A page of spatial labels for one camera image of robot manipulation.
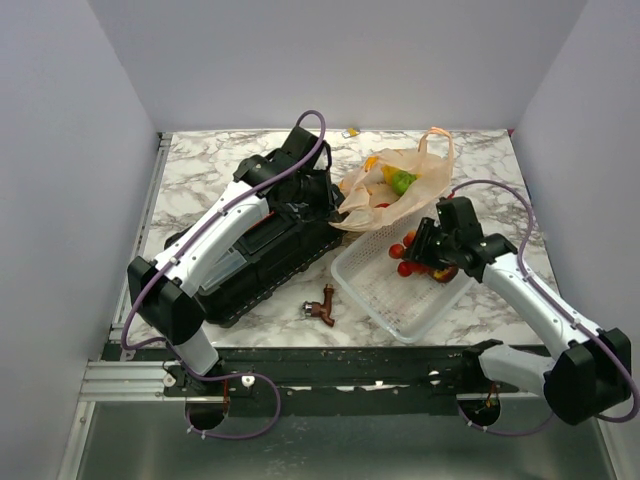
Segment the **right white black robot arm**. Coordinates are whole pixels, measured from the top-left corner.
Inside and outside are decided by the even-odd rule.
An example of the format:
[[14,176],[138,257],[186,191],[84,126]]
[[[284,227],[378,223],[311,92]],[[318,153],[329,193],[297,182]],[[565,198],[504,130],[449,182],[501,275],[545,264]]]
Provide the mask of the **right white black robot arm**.
[[461,365],[462,384],[474,392],[494,381],[510,384],[543,398],[569,425],[602,418],[626,400],[631,410],[619,420],[635,418],[639,389],[632,378],[629,338],[573,309],[529,269],[506,237],[485,234],[469,198],[441,199],[436,210],[436,218],[421,219],[406,260],[433,271],[456,267],[485,285],[520,315],[548,351],[539,356],[486,341]]

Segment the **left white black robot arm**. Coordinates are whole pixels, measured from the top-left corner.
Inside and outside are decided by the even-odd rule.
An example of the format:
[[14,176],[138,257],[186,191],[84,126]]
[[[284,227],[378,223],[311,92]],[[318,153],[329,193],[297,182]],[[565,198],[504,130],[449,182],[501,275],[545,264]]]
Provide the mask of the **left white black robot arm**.
[[127,268],[132,314],[155,328],[201,395],[222,380],[203,324],[227,323],[312,261],[338,233],[342,200],[323,135],[295,125],[281,147],[242,160],[214,205],[153,259]]

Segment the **orange plastic bag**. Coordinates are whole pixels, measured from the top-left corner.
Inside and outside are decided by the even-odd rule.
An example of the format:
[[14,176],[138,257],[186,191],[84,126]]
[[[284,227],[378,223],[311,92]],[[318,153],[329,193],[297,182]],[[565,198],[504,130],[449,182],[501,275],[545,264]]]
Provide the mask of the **orange plastic bag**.
[[438,127],[427,130],[414,148],[380,150],[339,183],[344,200],[331,225],[360,233],[390,226],[444,193],[453,167],[453,136]]

